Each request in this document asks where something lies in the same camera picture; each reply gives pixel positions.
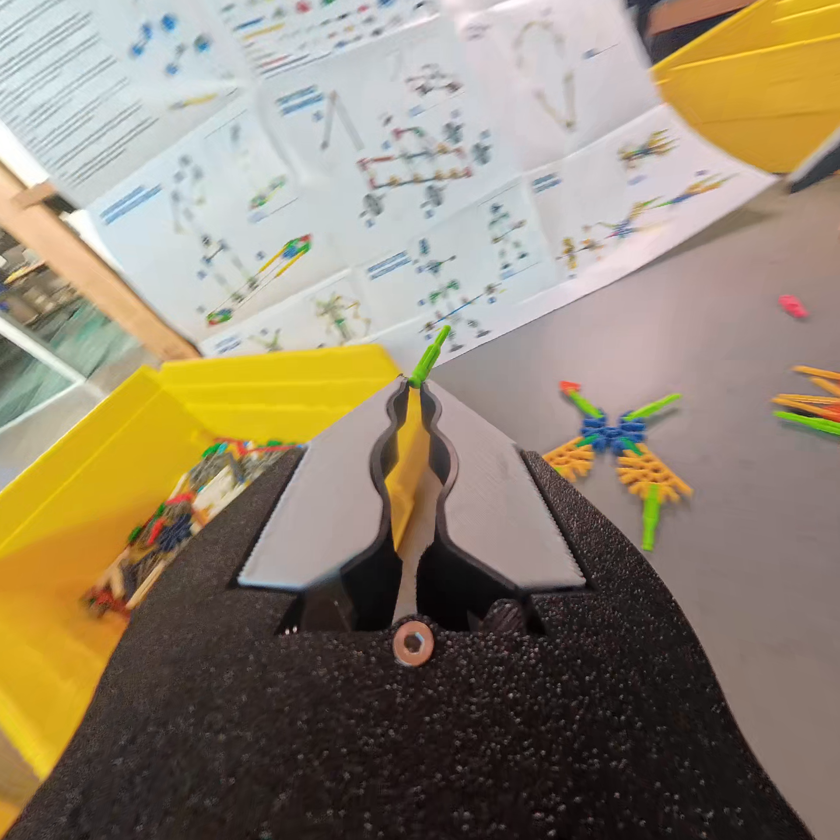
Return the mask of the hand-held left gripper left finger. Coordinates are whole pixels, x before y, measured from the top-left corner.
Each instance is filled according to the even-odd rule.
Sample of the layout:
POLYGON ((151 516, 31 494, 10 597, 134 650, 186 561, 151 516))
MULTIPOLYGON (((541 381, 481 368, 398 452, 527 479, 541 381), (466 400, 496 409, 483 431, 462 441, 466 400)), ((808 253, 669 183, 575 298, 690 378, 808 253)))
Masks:
POLYGON ((397 377, 305 445, 237 578, 292 595, 281 632, 392 624, 403 563, 385 479, 404 423, 405 379, 397 377))

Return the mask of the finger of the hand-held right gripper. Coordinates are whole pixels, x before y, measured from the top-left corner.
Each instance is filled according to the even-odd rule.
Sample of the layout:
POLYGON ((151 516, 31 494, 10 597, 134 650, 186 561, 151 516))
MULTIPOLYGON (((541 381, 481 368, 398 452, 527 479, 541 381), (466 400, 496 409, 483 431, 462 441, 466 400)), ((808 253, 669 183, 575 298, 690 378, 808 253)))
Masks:
POLYGON ((839 169, 839 128, 809 153, 786 177, 789 193, 798 193, 839 169))

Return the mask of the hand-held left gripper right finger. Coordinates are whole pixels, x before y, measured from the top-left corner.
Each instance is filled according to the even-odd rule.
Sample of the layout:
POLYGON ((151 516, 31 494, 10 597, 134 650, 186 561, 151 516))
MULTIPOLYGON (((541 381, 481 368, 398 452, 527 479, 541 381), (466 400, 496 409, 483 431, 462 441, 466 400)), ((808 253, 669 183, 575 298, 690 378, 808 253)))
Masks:
POLYGON ((532 598, 587 580, 524 452, 442 387, 423 385, 420 400, 441 490, 419 613, 437 625, 542 625, 532 598))

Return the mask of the pile of toy pieces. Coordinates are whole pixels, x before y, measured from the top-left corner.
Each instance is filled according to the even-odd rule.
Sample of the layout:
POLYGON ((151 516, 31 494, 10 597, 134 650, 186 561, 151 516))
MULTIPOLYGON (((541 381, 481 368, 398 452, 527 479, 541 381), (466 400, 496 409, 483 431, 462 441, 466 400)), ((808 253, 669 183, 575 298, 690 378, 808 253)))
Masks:
POLYGON ((129 617, 184 547, 297 443, 217 437, 173 491, 130 533, 118 557, 81 598, 95 617, 129 617))

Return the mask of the large blue connector fan assembly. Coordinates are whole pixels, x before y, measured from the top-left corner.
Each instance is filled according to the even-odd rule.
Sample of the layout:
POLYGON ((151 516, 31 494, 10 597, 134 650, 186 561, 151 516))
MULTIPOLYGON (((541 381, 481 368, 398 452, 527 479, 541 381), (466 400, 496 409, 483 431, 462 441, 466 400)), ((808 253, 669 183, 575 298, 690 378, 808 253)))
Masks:
POLYGON ((559 383, 563 398, 581 415, 578 434, 543 455, 543 460, 570 482, 585 478, 596 459, 610 455, 620 483, 642 505, 642 550, 653 551, 665 505, 692 496, 693 489, 648 446, 649 422, 674 408, 682 395, 671 393, 617 417, 615 422, 586 399, 581 385, 559 383))

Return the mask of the light green rod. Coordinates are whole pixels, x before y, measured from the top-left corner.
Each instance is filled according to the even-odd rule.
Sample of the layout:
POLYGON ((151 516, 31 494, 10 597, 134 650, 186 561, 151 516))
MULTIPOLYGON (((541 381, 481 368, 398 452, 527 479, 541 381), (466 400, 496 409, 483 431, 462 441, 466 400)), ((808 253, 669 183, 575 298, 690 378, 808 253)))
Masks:
POLYGON ((438 331, 434 340, 426 347, 419 362, 415 365, 413 372, 407 378, 408 384, 413 389, 419 390, 425 384, 432 369, 436 365, 443 346, 451 332, 451 327, 446 324, 438 331))

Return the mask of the yellow storage bin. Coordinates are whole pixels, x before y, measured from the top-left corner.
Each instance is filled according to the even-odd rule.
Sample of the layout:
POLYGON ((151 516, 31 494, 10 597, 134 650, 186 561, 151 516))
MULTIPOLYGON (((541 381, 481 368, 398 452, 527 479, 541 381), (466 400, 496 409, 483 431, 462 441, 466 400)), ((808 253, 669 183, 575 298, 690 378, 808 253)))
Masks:
POLYGON ((662 98, 706 140, 792 173, 838 131, 839 2, 752 3, 652 72, 662 98))
POLYGON ((305 444, 400 371, 379 345, 142 368, 2 490, 2 735, 54 769, 125 628, 80 601, 211 443, 305 444))

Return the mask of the grey desk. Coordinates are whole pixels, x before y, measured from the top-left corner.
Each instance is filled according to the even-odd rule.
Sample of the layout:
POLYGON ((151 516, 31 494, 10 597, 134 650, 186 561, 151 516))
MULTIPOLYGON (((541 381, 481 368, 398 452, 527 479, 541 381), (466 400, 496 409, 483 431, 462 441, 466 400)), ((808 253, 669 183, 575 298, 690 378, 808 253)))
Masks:
POLYGON ((773 415, 838 371, 838 175, 779 183, 638 272, 447 363, 434 382, 526 449, 679 392, 648 445, 693 489, 651 564, 742 733, 816 838, 838 838, 838 439, 773 415), (797 320, 778 303, 798 297, 797 320))

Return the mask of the toy instruction sheet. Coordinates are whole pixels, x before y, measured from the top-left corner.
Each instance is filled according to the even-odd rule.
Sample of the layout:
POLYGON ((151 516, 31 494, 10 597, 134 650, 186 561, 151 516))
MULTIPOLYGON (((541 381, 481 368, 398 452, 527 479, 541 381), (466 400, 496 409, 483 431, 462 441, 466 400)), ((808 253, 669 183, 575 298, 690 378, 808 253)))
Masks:
POLYGON ((2 2, 1 36, 2 126, 207 356, 455 357, 774 183, 621 2, 2 2))

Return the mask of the wooden post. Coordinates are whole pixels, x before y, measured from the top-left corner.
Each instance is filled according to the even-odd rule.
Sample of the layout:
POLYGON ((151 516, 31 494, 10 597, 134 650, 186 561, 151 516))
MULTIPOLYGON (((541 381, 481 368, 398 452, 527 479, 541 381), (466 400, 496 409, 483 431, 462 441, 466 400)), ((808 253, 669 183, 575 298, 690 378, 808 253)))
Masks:
POLYGON ((199 359, 201 355, 196 347, 154 313, 120 274, 47 206, 47 200, 57 195, 47 182, 25 186, 2 162, 2 230, 33 249, 48 268, 138 340, 157 360, 199 359))

